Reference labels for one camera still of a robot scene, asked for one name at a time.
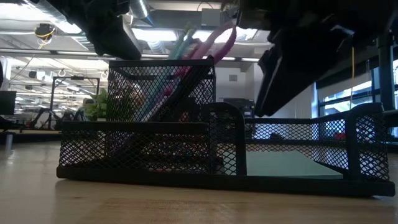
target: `cable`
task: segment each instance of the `cable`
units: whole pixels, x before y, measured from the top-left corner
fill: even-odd
[[[51,32],[49,32],[48,34],[44,34],[44,35],[37,35],[37,34],[36,34],[36,37],[48,37],[49,35],[53,34],[53,33],[54,33],[54,31],[55,31],[55,28],[54,28],[54,29],[52,29],[52,31],[51,31]]]
[[[214,9],[213,6],[212,6],[209,2],[207,2],[207,1],[202,1],[202,2],[199,3],[199,6],[197,7],[197,11],[199,11],[199,7],[200,7],[203,3],[206,3],[206,4],[209,5],[212,9]]]
[[[41,45],[39,46],[39,50],[45,45],[45,43],[47,43],[46,41],[47,41],[47,38],[48,38],[48,37],[49,37],[49,36],[46,36],[46,38],[45,38],[43,44],[41,44]],[[27,66],[31,63],[31,61],[33,60],[33,58],[35,58],[35,56],[36,56],[36,54],[33,54],[32,58],[31,58],[31,59],[26,63],[26,65],[18,72],[17,75],[15,75],[12,79],[10,79],[9,83],[11,83],[13,80],[15,80],[15,79],[27,68]]]
[[[351,109],[351,105],[353,104],[353,88],[354,88],[354,75],[355,75],[355,51],[354,47],[351,49],[351,64],[352,64],[352,81],[351,81],[351,96],[349,97],[349,109]]]

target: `black mesh desk organizer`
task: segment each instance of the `black mesh desk organizer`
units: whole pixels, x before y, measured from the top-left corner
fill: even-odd
[[[111,62],[108,81],[107,121],[198,121],[201,106],[216,98],[212,59]],[[156,85],[174,91],[165,97]]]
[[[211,65],[204,69],[205,75],[211,69]],[[179,98],[189,98],[196,87]],[[169,105],[182,107],[178,102]],[[116,121],[105,123],[64,122],[57,176],[256,192],[395,194],[379,103],[316,119],[244,119],[232,105],[209,102],[200,105],[195,116],[181,120],[181,111],[187,110],[163,110],[148,122],[123,121],[126,117],[117,118],[117,114],[108,117]],[[293,150],[343,174],[343,179],[248,175],[247,152]]]

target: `desk surface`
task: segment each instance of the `desk surface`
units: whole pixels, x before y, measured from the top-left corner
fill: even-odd
[[[12,129],[12,130],[7,130],[9,132],[13,132],[16,134],[60,134],[60,131],[48,131],[48,130],[29,130],[29,129],[23,129],[22,133],[19,132],[19,130]]]
[[[1,223],[397,223],[398,199],[178,189],[60,180],[59,142],[0,147]],[[390,157],[397,180],[398,156]]]

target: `yellow cable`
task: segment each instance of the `yellow cable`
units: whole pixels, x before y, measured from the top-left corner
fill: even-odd
[[[48,37],[49,35],[53,34],[54,31],[55,31],[55,29],[53,29],[53,30],[52,30],[51,32],[49,32],[48,34],[44,34],[44,35],[37,35],[37,34],[36,34],[36,37]]]
[[[351,65],[352,65],[352,81],[351,81],[351,96],[349,97],[349,109],[353,103],[353,88],[354,88],[354,74],[355,74],[355,55],[354,47],[351,50]]]
[[[43,41],[43,43],[42,44],[40,44],[40,46],[39,46],[39,50],[47,43],[47,39],[48,39],[49,37],[48,36],[46,36],[46,38],[45,38],[45,40]]]

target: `fluorescent light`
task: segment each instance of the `fluorescent light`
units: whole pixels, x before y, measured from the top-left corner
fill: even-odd
[[[18,93],[17,92],[17,95],[21,95],[21,96],[51,96],[51,93]],[[90,95],[72,94],[72,93],[54,93],[54,96],[79,96],[82,98],[91,97]]]
[[[89,93],[89,94],[91,94],[91,95],[95,95],[95,93],[93,93],[92,91],[88,91],[88,90],[85,90],[85,89],[80,89],[80,91],[83,91],[83,92],[85,92],[85,93]]]
[[[223,57],[222,60],[235,60],[235,58],[234,57]]]
[[[49,50],[34,50],[34,49],[0,49],[0,52],[5,53],[21,53],[21,54],[51,54]]]
[[[69,52],[69,51],[58,51],[58,54],[62,55],[84,55],[84,56],[98,56],[95,52]]]
[[[209,30],[198,30],[194,35],[193,38],[199,38],[202,42],[206,41],[207,38],[210,36],[210,34],[213,31]],[[237,40],[249,40],[254,37],[256,34],[257,30],[256,29],[242,29],[237,27],[236,28],[236,39]],[[229,37],[232,34],[232,29],[228,29],[223,32],[217,39],[215,40],[215,43],[225,43],[229,39]]]
[[[132,29],[134,35],[139,40],[145,40],[149,42],[155,41],[176,41],[177,36],[172,30],[158,30],[158,29]]]
[[[80,91],[80,88],[77,88],[77,87],[74,87],[74,86],[68,86],[67,88],[70,89],[70,90],[73,90],[73,91]]]
[[[144,58],[168,58],[168,55],[157,55],[157,54],[142,54],[141,57]]]
[[[258,58],[242,58],[242,62],[258,62]]]
[[[113,58],[113,57],[87,57],[88,60],[116,60],[117,58]]]
[[[223,57],[221,60],[227,60],[227,61],[234,61],[236,58],[234,57]]]
[[[62,81],[62,82],[61,82],[59,79],[57,79],[56,82],[62,83],[62,84],[64,84],[64,85],[70,85],[69,83],[67,83],[67,82],[65,82],[65,81]]]
[[[81,32],[81,29],[78,26],[76,26],[76,24],[70,24],[67,21],[58,22],[58,20],[52,22],[54,22],[59,29],[61,29],[67,34],[78,34]]]
[[[57,99],[54,99],[53,101],[54,102],[66,102],[66,100],[57,100]]]

